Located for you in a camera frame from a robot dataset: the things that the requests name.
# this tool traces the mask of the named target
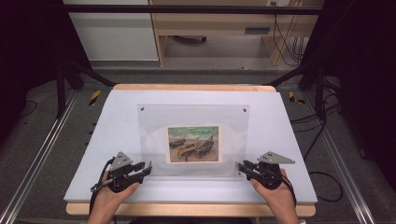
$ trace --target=wooden desk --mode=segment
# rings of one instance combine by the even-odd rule
[[[244,6],[264,7],[270,0],[149,0],[151,5]],[[290,0],[287,7],[321,7],[324,0]],[[160,64],[163,65],[166,40],[169,35],[255,35],[262,36],[273,65],[278,65],[281,53],[291,36],[310,36],[318,16],[278,15],[280,32],[275,31],[274,15],[224,14],[151,14]]]
[[[249,85],[161,85],[120,84],[114,90],[135,91],[271,91],[270,86]],[[312,217],[316,208],[312,203],[298,204],[299,217]],[[89,202],[68,203],[70,215],[88,215]],[[272,217],[266,204],[257,203],[123,203],[116,215],[131,217]]]

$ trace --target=black and yellow tape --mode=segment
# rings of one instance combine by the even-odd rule
[[[95,91],[92,95],[89,105],[95,105],[96,100],[98,99],[100,91]]]
[[[292,91],[289,91],[289,100],[290,100],[291,102],[297,103],[297,104],[299,104],[299,105],[305,105],[305,100],[297,100],[297,99],[294,97],[294,93],[293,93]]]

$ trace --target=person's left hand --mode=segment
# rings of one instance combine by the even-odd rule
[[[138,187],[139,183],[133,183],[127,189],[119,193],[111,191],[108,186],[100,189],[87,224],[109,223],[120,204],[131,196]]]

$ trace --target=white cabinet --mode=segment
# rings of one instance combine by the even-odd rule
[[[65,4],[147,5],[147,0],[64,0]],[[69,13],[90,61],[158,61],[150,14]]]

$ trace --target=picture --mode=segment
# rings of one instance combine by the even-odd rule
[[[221,154],[221,128],[219,126],[167,128],[168,161],[219,162]]]

